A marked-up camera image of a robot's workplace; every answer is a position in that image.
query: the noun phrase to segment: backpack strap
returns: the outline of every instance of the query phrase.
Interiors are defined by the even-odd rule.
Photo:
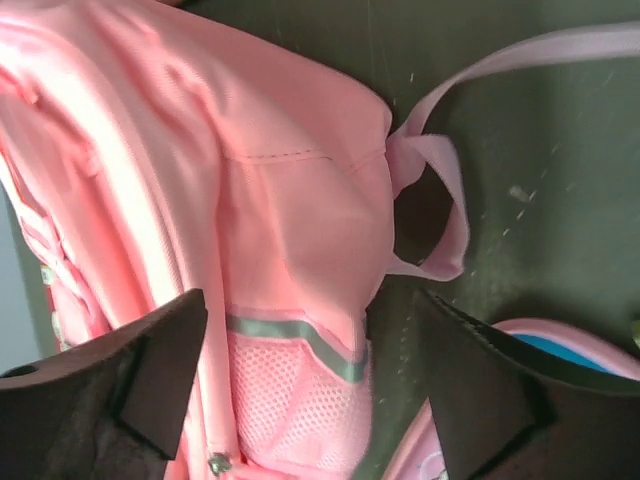
[[[473,78],[519,68],[640,55],[640,22],[585,27],[541,35],[497,51],[458,72],[420,100],[406,121],[387,140],[393,193],[418,181],[426,165],[440,177],[453,199],[445,231],[420,266],[394,255],[387,273],[439,281],[459,276],[469,244],[469,223],[455,148],[448,137],[422,133],[429,116],[454,85]]]

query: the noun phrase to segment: reflective strip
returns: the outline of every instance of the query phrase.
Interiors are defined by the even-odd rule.
[[[264,321],[227,314],[227,329],[252,338],[303,339],[309,344],[316,358],[344,381],[358,383],[364,379],[364,371],[369,361],[366,345],[362,360],[358,363],[349,362],[305,321]]]

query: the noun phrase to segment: pink backpack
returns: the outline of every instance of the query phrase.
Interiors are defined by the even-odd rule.
[[[7,0],[0,178],[68,343],[204,290],[166,478],[346,479],[371,427],[366,306],[386,273],[462,271],[460,172],[446,137],[422,135],[431,110],[474,76],[635,53],[635,30],[501,52],[387,139],[366,87],[245,33],[150,0]],[[393,199],[426,164],[454,206],[418,268],[393,255]]]

